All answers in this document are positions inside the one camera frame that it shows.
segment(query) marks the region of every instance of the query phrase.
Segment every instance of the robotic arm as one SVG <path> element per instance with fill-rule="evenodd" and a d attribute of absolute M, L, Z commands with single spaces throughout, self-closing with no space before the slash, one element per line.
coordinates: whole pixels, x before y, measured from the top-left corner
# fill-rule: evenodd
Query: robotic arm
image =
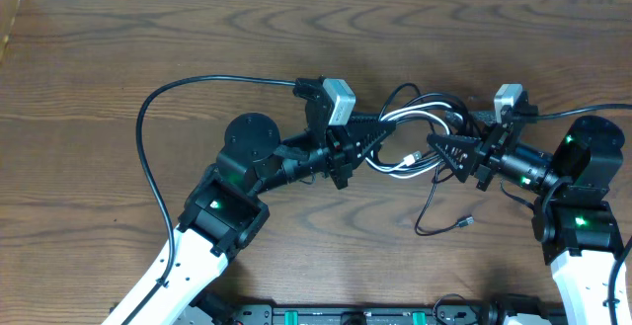
<path fill-rule="evenodd" d="M 271 84 L 252 78 L 246 81 Z M 150 98 L 189 82 L 167 85 Z M 376 155 L 381 142 L 395 130 L 396 122 L 382 119 L 382 114 L 353 112 L 356 96 L 343 80 L 297 79 L 293 94 L 306 100 L 305 131 L 281 140 L 277 125 L 264 115 L 250 113 L 235 119 L 226 129 L 216 163 L 206 169 L 178 217 L 172 272 L 167 277 L 163 274 L 170 256 L 167 242 L 104 324 L 172 324 L 250 244 L 270 216 L 258 194 L 315 174 L 331 177 L 338 189 L 345 188 L 353 170 Z M 494 114 L 476 117 L 487 126 L 478 137 L 449 134 L 446 126 L 446 134 L 428 136 L 430 147 L 460 182 L 474 176 L 479 180 L 477 188 L 485 191 L 499 174 L 536 193 L 534 235 L 542 243 L 545 263 L 551 266 L 569 323 L 606 322 L 608 276 L 623 244 L 610 207 L 602 199 L 622 163 L 623 133 L 606 119 L 582 117 L 557 151 L 549 154 L 519 141 L 526 123 L 546 117 L 528 103 L 520 85 L 503 86 L 494 103 Z M 470 118 L 467 114 L 446 115 L 450 114 L 457 120 L 454 125 Z M 415 163 L 423 156 L 409 157 L 414 161 L 402 163 Z M 622 269 L 615 286 L 616 312 L 621 324 L 632 325 L 624 272 Z M 528 299 L 507 297 L 493 302 L 483 319 L 485 324 L 539 324 L 546 321 L 541 310 Z"/>

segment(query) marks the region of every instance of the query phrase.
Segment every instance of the wooden table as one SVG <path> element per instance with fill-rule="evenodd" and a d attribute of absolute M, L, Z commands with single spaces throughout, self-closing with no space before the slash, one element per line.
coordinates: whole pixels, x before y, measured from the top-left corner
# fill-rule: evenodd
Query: wooden table
<path fill-rule="evenodd" d="M 164 83 L 324 74 L 345 78 L 367 112 L 406 81 L 475 110 L 509 82 L 544 113 L 630 103 L 631 14 L 632 0 L 23 0 L 0 68 L 0 323 L 99 323 L 154 259 L 166 236 L 134 122 Z M 145 145 L 174 220 L 245 112 L 269 115 L 283 136 L 305 126 L 303 102 L 282 87 L 196 84 L 150 109 Z M 632 114 L 599 114 L 632 136 Z M 529 126 L 524 139 L 553 150 L 572 121 Z M 426 149 L 427 133 L 405 126 L 385 156 Z M 631 151 L 607 196 L 626 239 Z M 439 186 L 427 228 L 468 212 L 477 222 L 416 237 L 430 178 L 362 166 L 342 191 L 318 180 L 263 195 L 271 218 L 210 287 L 279 304 L 509 291 L 559 301 L 527 210 L 496 183 Z"/>

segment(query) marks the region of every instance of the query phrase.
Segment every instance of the brown wooden surface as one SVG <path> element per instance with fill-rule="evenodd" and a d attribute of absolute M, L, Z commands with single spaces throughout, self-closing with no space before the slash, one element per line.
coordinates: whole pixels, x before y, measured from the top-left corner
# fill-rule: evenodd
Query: brown wooden surface
<path fill-rule="evenodd" d="M 165 241 L 137 161 L 143 99 L 179 78 L 240 74 L 347 79 L 377 111 L 398 84 L 490 109 L 520 82 L 542 112 L 632 102 L 632 0 L 24 0 L 0 70 L 0 323 L 98 323 Z M 196 84 L 150 109 L 145 145 L 172 217 L 222 146 L 226 125 L 256 111 L 285 136 L 304 128 L 285 88 Z M 632 115 L 603 112 L 632 136 Z M 552 150 L 572 119 L 530 126 Z M 425 149 L 425 124 L 385 154 Z M 607 196 L 632 232 L 627 163 Z M 433 303 L 496 291 L 558 301 L 529 215 L 494 184 L 441 185 L 426 226 L 472 212 L 433 238 L 412 223 L 430 176 L 399 181 L 360 167 L 262 196 L 272 216 L 211 287 L 278 303 Z"/>
<path fill-rule="evenodd" d="M 0 0 L 0 63 L 19 5 L 20 0 Z"/>

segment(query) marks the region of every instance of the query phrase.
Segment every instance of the green light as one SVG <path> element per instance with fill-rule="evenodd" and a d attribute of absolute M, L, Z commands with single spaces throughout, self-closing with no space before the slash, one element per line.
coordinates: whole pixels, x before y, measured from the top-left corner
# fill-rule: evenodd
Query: green light
<path fill-rule="evenodd" d="M 584 220 L 584 218 L 583 218 L 583 217 L 576 217 L 576 218 L 575 218 L 575 223 L 576 223 L 578 226 L 586 226 L 586 225 L 588 225 L 588 224 L 589 224 L 587 221 L 585 221 L 585 220 Z"/>

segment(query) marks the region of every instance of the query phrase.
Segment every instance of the green rectangle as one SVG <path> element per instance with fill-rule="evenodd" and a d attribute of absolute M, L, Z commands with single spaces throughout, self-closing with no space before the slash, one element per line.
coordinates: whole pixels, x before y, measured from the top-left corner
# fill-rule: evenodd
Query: green rectangle
<path fill-rule="evenodd" d="M 414 312 L 413 325 L 426 325 L 426 313 L 421 311 Z"/>
<path fill-rule="evenodd" d="M 285 311 L 285 325 L 298 325 L 297 311 Z"/>

